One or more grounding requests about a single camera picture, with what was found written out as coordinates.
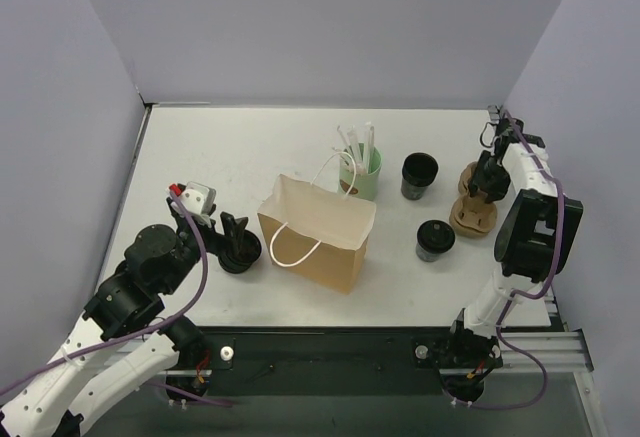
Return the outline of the brown paper bag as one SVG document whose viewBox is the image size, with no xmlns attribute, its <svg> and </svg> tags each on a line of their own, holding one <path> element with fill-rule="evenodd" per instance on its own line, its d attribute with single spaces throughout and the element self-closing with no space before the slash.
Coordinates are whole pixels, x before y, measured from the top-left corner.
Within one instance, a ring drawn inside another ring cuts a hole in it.
<svg viewBox="0 0 640 437">
<path fill-rule="evenodd" d="M 358 173 L 337 191 L 280 174 L 257 210 L 271 263 L 349 294 L 356 285 L 376 217 L 376 203 L 353 194 Z"/>
</svg>

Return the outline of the black cup lid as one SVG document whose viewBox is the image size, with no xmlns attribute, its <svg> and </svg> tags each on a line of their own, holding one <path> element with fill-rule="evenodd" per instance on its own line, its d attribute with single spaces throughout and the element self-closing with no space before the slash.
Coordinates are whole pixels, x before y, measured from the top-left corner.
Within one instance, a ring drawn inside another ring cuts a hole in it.
<svg viewBox="0 0 640 437">
<path fill-rule="evenodd" d="M 441 220 L 423 222 L 417 230 L 417 243 L 425 251 L 434 254 L 448 252 L 455 244 L 453 228 Z"/>
</svg>

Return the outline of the black coffee cup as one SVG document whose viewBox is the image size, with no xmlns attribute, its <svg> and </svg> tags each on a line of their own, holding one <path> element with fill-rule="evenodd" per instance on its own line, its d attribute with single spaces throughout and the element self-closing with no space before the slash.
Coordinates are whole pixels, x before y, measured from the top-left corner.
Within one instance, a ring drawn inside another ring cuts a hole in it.
<svg viewBox="0 0 640 437">
<path fill-rule="evenodd" d="M 435 252 L 432 249 L 425 249 L 419 244 L 416 245 L 415 253 L 421 261 L 428 263 L 436 262 L 444 255 L 444 252 Z"/>
</svg>

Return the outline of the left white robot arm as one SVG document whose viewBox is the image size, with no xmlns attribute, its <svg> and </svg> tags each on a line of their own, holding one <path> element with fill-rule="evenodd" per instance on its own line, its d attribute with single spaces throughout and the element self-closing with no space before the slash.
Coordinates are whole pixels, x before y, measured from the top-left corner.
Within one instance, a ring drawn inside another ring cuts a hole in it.
<svg viewBox="0 0 640 437">
<path fill-rule="evenodd" d="M 162 298 L 194 266 L 207 271 L 211 256 L 229 273 L 248 270 L 261 244 L 245 217 L 221 213 L 218 232 L 214 203 L 195 191 L 170 193 L 167 205 L 176 225 L 139 231 L 51 360 L 13 384 L 18 393 L 1 408 L 2 435 L 81 436 L 159 372 L 179 366 L 201 373 L 210 363 L 204 334 L 186 315 L 199 298 L 161 318 Z"/>
</svg>

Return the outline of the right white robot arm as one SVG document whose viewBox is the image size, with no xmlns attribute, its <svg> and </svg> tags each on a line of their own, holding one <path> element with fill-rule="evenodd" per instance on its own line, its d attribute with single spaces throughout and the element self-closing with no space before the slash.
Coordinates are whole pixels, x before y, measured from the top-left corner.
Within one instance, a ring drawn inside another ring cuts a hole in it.
<svg viewBox="0 0 640 437">
<path fill-rule="evenodd" d="M 523 122 L 509 114 L 491 125 L 494 137 L 461 173 L 449 216 L 459 236 L 497 232 L 491 277 L 443 341 L 444 355 L 457 365 L 493 355 L 515 306 L 546 295 L 566 264 L 584 212 L 552 176 L 541 137 L 525 133 Z"/>
</svg>

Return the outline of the brown pulp cup carrier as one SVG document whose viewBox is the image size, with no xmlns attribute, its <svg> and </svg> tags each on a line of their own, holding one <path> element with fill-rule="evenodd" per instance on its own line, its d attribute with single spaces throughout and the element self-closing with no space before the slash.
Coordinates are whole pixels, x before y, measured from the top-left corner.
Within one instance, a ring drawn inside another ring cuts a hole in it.
<svg viewBox="0 0 640 437">
<path fill-rule="evenodd" d="M 449 224 L 458 236 L 480 239 L 486 237 L 496 226 L 497 207 L 485 202 L 486 194 L 479 192 L 472 196 L 469 181 L 477 163 L 471 162 L 460 174 L 457 189 L 459 196 L 453 203 Z"/>
</svg>

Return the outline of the green straw holder cup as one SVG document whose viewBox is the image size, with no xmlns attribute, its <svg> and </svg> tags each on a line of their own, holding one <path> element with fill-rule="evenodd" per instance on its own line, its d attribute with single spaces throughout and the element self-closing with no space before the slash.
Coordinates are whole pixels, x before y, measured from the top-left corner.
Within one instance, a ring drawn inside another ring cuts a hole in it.
<svg viewBox="0 0 640 437">
<path fill-rule="evenodd" d="M 368 174 L 357 174 L 354 177 L 351 168 L 352 163 L 347 157 L 340 160 L 338 191 L 345 193 L 351 190 L 350 195 L 356 198 L 374 201 L 378 194 L 379 174 L 382 168 L 382 156 L 377 147 L 373 150 L 370 159 L 370 172 Z"/>
</svg>

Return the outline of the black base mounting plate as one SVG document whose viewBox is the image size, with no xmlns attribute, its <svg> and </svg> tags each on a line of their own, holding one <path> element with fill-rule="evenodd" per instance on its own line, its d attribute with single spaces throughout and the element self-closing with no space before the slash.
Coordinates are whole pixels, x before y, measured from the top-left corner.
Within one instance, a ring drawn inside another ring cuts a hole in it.
<svg viewBox="0 0 640 437">
<path fill-rule="evenodd" d="M 495 338 L 446 327 L 205 327 L 160 381 L 172 399 L 423 396 L 476 400 L 503 365 Z"/>
</svg>

